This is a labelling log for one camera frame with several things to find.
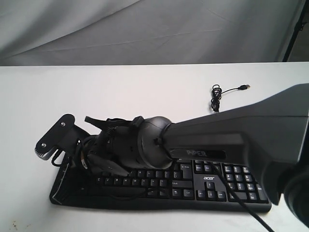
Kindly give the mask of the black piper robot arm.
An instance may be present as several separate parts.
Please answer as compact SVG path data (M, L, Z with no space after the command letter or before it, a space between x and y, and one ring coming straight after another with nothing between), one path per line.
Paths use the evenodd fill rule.
M173 123L156 116L86 122L64 115L50 131L64 152L53 204L112 210L221 210L256 215L281 197L309 223L309 86Z

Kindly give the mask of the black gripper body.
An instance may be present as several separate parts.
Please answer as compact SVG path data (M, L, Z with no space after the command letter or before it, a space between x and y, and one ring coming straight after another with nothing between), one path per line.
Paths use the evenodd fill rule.
M78 137L73 147L73 154L70 154L74 166L87 176L101 175L101 169L95 167L87 158L90 147L94 144L96 135L89 135L85 138Z

